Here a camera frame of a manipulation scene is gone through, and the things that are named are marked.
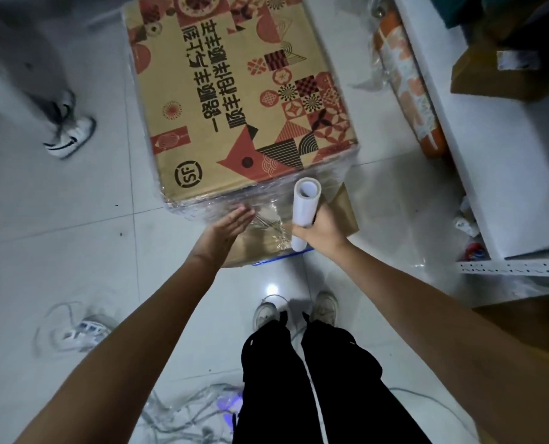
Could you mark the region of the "white power strip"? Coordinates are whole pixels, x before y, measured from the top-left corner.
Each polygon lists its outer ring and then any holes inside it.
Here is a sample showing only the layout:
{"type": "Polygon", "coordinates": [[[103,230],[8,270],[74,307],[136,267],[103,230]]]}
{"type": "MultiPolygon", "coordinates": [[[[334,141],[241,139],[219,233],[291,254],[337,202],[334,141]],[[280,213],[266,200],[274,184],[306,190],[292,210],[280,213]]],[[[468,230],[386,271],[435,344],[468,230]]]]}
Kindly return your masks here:
{"type": "Polygon", "coordinates": [[[96,346],[111,333],[111,328],[95,320],[84,319],[75,327],[64,332],[63,344],[75,346],[96,346]]]}

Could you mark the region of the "orange patterned rolled mat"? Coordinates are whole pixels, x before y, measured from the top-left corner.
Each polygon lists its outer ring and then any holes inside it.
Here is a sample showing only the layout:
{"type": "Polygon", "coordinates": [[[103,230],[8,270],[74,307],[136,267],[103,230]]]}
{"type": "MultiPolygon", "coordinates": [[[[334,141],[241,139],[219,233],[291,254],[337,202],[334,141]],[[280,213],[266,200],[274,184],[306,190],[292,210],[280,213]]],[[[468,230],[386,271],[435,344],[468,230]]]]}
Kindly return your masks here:
{"type": "Polygon", "coordinates": [[[447,140],[397,11],[384,14],[372,44],[422,152],[428,158],[442,157],[448,152],[447,140]]]}

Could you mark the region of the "person's left hand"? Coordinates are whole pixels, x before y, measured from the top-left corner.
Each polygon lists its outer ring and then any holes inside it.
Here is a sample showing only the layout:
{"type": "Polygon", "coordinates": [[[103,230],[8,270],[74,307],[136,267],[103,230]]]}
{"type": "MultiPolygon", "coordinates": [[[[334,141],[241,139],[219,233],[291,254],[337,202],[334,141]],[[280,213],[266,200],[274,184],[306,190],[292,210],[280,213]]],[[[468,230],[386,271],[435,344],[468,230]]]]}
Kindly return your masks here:
{"type": "Polygon", "coordinates": [[[246,230],[255,215],[254,209],[241,205],[207,226],[188,258],[203,261],[213,268],[221,268],[235,240],[246,230]]]}

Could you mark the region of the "person's right grey shoe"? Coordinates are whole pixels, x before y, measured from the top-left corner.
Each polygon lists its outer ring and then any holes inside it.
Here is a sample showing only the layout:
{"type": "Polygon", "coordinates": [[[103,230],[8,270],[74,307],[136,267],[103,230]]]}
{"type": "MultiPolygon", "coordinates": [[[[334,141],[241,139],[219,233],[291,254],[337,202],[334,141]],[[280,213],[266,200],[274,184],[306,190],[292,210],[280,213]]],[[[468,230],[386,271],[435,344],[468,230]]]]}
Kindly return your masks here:
{"type": "Polygon", "coordinates": [[[309,322],[319,321],[337,327],[339,304],[336,296],[329,291],[320,291],[314,302],[309,322]]]}

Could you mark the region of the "person's right hand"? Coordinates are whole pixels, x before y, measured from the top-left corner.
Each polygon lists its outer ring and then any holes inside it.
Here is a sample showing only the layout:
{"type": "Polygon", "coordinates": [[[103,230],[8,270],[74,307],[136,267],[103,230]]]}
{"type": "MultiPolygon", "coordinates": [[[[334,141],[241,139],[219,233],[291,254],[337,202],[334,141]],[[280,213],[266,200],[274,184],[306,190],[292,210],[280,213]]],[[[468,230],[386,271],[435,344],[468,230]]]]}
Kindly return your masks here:
{"type": "Polygon", "coordinates": [[[319,206],[311,226],[301,227],[293,224],[292,235],[306,241],[309,246],[330,260],[334,260],[335,254],[349,242],[327,203],[319,206]]]}

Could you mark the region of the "person's black trousers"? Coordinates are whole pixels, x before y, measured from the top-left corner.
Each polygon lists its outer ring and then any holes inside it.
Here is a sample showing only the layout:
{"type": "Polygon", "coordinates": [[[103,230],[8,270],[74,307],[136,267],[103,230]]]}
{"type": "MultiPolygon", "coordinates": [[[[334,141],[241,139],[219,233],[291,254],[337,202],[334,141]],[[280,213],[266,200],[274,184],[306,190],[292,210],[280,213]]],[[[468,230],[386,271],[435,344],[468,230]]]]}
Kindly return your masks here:
{"type": "Polygon", "coordinates": [[[233,444],[323,444],[318,411],[329,444],[432,444],[347,330],[309,322],[300,344],[276,319],[246,340],[233,444]]]}

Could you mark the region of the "printed cardboard box wrapped film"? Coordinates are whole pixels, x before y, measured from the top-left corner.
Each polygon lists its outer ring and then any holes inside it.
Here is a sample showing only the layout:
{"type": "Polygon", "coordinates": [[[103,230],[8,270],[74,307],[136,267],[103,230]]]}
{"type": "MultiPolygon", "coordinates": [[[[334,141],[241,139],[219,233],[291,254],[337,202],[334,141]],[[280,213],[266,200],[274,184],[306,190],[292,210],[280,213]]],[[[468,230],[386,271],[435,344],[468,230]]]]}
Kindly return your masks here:
{"type": "Polygon", "coordinates": [[[346,236],[357,136],[302,0],[131,0],[131,68],[161,197],[213,223],[256,216],[226,268],[293,255],[293,190],[314,178],[346,236]]]}

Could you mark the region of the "person's left forearm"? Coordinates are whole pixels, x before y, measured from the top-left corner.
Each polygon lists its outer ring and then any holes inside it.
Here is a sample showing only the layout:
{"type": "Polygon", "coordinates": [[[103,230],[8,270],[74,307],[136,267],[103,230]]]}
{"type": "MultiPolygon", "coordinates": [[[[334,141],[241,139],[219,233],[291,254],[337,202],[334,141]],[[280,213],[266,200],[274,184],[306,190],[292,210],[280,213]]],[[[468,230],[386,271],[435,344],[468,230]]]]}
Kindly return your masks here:
{"type": "Polygon", "coordinates": [[[196,251],[90,351],[14,444],[128,444],[226,255],[196,251]]]}

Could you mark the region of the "small items under shelf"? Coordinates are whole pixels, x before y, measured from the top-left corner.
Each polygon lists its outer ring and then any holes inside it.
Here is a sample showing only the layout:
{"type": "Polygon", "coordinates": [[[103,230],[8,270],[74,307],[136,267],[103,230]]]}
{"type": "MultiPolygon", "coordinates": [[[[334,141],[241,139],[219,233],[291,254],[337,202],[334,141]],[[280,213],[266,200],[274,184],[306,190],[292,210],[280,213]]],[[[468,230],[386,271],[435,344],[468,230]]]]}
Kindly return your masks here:
{"type": "Polygon", "coordinates": [[[460,202],[453,225],[456,230],[467,236],[467,244],[464,247],[461,261],[486,261],[489,259],[489,253],[467,195],[464,195],[460,202]]]}

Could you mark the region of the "brown cardboard box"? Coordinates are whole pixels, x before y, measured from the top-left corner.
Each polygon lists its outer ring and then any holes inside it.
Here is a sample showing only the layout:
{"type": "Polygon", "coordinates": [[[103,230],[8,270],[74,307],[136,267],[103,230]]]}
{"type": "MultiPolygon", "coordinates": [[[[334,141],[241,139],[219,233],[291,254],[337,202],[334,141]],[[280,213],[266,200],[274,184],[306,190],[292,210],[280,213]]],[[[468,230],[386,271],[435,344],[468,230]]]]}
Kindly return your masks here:
{"type": "Polygon", "coordinates": [[[549,27],[530,25],[499,41],[480,23],[463,28],[468,47],[453,65],[450,92],[537,102],[549,96],[549,27]]]}

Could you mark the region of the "white stretch film roll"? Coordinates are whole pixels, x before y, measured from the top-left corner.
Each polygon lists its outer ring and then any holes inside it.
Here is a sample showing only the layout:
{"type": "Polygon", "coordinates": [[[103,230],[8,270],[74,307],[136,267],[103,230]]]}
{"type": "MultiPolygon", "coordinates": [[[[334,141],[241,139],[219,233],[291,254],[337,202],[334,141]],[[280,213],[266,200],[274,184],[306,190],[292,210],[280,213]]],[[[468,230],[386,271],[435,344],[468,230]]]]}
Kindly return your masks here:
{"type": "Polygon", "coordinates": [[[312,226],[318,209],[322,187],[315,178],[301,178],[293,190],[293,227],[309,228],[312,226]]]}

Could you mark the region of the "person's left grey shoe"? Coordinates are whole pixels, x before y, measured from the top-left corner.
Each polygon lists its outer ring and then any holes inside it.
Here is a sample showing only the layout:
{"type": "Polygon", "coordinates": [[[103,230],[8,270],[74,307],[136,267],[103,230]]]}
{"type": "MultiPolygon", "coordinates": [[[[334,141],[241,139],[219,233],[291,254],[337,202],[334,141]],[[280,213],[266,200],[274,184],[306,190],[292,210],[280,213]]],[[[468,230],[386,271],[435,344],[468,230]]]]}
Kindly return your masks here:
{"type": "Polygon", "coordinates": [[[254,312],[253,316],[253,331],[258,331],[262,326],[276,320],[279,321],[280,313],[277,306],[272,302],[262,302],[254,312]]]}

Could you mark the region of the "person's grey shoe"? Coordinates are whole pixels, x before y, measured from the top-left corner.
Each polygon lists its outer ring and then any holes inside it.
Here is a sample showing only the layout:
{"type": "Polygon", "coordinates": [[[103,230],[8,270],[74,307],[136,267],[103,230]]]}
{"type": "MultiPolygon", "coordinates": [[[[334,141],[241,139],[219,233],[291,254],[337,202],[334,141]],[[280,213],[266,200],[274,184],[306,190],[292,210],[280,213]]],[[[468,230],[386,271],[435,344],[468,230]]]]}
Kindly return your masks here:
{"type": "Polygon", "coordinates": [[[319,321],[337,327],[339,304],[336,296],[329,291],[320,291],[314,302],[309,322],[319,321]]]}
{"type": "Polygon", "coordinates": [[[280,313],[277,306],[272,302],[262,302],[254,312],[253,316],[253,331],[258,331],[262,326],[276,320],[279,321],[280,313]]]}

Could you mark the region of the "white metal shelf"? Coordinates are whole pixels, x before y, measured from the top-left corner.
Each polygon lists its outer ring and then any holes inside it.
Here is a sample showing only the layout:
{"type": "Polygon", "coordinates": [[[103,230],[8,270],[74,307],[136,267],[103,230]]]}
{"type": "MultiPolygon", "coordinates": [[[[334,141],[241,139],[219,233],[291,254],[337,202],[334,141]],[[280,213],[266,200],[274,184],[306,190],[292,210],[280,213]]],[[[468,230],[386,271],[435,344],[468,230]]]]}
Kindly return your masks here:
{"type": "Polygon", "coordinates": [[[535,104],[456,95],[466,49],[431,0],[395,0],[490,259],[463,273],[549,276],[549,96],[535,104]]]}

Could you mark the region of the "person's right forearm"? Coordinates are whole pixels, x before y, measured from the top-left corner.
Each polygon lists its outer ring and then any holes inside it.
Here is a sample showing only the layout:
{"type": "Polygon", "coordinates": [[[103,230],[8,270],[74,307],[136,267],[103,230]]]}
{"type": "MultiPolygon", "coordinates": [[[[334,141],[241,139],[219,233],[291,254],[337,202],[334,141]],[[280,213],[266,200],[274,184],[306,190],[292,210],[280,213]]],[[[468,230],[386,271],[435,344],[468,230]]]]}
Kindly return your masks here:
{"type": "Polygon", "coordinates": [[[347,240],[324,254],[498,444],[549,444],[545,360],[447,294],[347,240]]]}

